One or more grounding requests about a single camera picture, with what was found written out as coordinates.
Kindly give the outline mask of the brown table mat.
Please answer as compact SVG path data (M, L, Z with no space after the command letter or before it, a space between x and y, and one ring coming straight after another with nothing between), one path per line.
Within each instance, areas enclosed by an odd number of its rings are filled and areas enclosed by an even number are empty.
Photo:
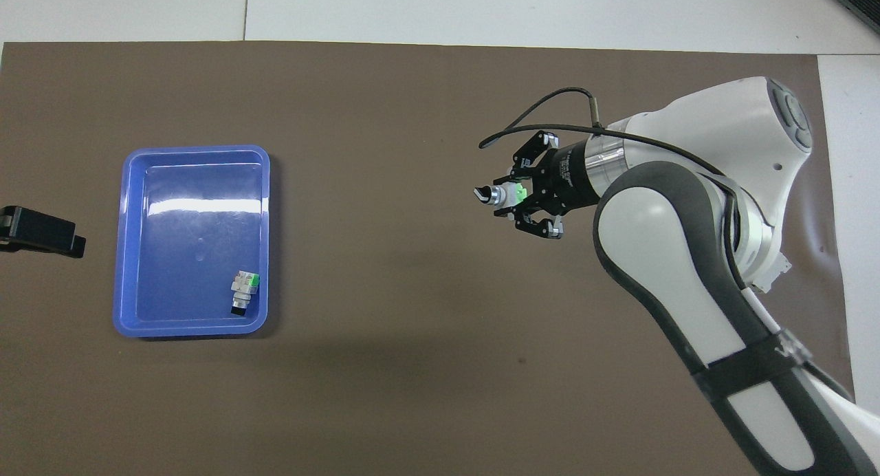
M475 186L541 96L602 122L780 79L816 151L764 306L852 389L817 59L280 41L14 43L0 207L76 223L82 259L0 253L0 476L756 476L644 307L598 263L593 209L547 241ZM266 323L154 340L112 321L122 167L139 148L270 156Z

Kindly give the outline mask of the green white selector switch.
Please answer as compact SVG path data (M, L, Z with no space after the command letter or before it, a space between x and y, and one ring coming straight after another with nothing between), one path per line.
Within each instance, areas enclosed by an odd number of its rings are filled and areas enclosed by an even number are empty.
M230 285L230 291L232 291L230 313L236 316L245 316L252 298L259 289L260 275L258 273L239 270L233 276L232 285Z
M474 196L482 204L502 209L521 203L528 196L527 188L521 182L503 182L474 188Z

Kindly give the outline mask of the blue plastic tray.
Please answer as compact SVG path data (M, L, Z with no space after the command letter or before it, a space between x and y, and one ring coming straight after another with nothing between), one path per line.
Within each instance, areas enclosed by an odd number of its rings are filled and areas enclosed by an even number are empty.
M268 317L271 162L259 146L142 148L122 167L113 325L129 338L235 336ZM258 273L245 316L233 276Z

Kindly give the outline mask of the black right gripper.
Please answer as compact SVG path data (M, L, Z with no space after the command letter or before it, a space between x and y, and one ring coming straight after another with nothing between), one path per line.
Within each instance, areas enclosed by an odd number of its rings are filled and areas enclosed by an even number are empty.
M591 184L586 169L586 141L560 148L560 139L549 131L539 131L513 156L508 182L531 182L546 191L547 198L522 201L494 210L497 218L508 219L513 228L542 239L559 240L564 235L562 216L570 210L594 206L600 194ZM553 218L537 220L535 213L544 210Z

